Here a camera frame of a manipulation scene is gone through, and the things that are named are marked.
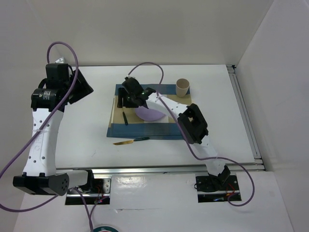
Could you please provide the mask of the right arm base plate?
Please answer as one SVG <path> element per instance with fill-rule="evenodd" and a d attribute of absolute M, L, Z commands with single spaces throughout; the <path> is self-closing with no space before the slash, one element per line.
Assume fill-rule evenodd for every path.
<path fill-rule="evenodd" d="M 241 201 L 238 180 L 235 175 L 231 175 L 222 186 L 213 183 L 208 175 L 196 176 L 194 188 L 197 191 L 199 203 L 227 202 L 228 197 L 231 197 L 231 202 Z"/>

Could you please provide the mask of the blue and beige cloth placemat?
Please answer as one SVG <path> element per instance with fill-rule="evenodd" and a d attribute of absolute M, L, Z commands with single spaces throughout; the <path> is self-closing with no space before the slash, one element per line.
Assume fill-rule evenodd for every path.
<path fill-rule="evenodd" d="M 128 125 L 124 123 L 122 109 L 117 107 L 118 88 L 121 84 L 115 85 L 115 93 L 110 122 L 107 129 L 107 137 L 135 139 L 150 137 L 153 140 L 180 140 L 182 135 L 174 120 L 165 116 L 157 121 L 144 121 L 135 114 L 134 108 L 124 108 Z"/>

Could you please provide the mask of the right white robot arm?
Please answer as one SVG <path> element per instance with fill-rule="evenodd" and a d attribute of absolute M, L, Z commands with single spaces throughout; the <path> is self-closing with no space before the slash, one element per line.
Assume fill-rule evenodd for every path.
<path fill-rule="evenodd" d="M 119 98 L 124 102 L 118 104 L 118 108 L 149 109 L 173 118 L 186 143 L 193 145 L 195 151 L 202 156 L 196 159 L 205 162 L 212 187 L 222 189 L 227 185 L 230 170 L 218 158 L 218 153 L 210 142 L 208 124 L 196 104 L 185 105 L 152 88 L 143 89 L 134 77 L 128 76 L 122 83 Z"/>

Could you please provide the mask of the gold knife dark handle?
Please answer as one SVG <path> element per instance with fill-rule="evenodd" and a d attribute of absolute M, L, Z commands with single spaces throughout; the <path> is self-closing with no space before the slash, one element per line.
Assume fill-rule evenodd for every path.
<path fill-rule="evenodd" d="M 114 145 L 127 145 L 127 144 L 132 144 L 133 142 L 146 141 L 146 140 L 150 140 L 150 137 L 136 138 L 133 140 L 127 140 L 127 141 L 117 142 L 113 144 Z"/>

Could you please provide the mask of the lilac plastic plate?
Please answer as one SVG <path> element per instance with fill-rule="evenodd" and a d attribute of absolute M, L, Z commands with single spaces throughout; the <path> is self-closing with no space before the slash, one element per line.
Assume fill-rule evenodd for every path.
<path fill-rule="evenodd" d="M 135 109 L 135 114 L 144 121 L 157 121 L 165 117 L 166 115 L 160 111 L 148 109 L 140 106 Z"/>

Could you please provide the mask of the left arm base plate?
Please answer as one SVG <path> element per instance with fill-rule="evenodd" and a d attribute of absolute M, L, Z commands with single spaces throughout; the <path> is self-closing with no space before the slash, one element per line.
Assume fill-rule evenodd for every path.
<path fill-rule="evenodd" d="M 109 205 L 110 193 L 112 187 L 111 177 L 95 178 L 92 181 L 92 186 L 88 189 L 78 188 L 84 197 L 84 201 L 89 206 Z M 83 205 L 84 202 L 80 194 L 75 190 L 69 190 L 66 195 L 65 205 Z"/>

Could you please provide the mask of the gold fork dark handle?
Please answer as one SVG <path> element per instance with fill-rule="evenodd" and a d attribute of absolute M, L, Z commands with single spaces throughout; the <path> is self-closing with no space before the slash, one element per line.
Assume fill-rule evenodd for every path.
<path fill-rule="evenodd" d="M 128 125 L 128 120 L 127 120 L 127 117 L 126 117 L 124 108 L 122 108 L 122 115 L 123 115 L 124 123 L 125 123 L 125 125 L 127 126 L 127 125 Z"/>

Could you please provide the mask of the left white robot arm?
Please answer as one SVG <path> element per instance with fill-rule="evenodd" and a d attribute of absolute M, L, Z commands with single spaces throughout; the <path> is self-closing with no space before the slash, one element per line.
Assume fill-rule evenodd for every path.
<path fill-rule="evenodd" d="M 93 92 L 80 71 L 67 63 L 47 64 L 46 78 L 31 95 L 33 134 L 23 173 L 13 178 L 13 186 L 30 195 L 63 196 L 72 188 L 93 191 L 91 170 L 56 172 L 56 143 L 65 106 Z"/>

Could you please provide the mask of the beige plastic cup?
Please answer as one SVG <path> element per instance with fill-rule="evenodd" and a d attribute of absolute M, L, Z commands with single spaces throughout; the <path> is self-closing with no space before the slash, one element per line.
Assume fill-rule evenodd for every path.
<path fill-rule="evenodd" d="M 183 98 L 187 94 L 189 87 L 190 83 L 187 79 L 178 79 L 176 82 L 176 95 L 179 98 Z"/>

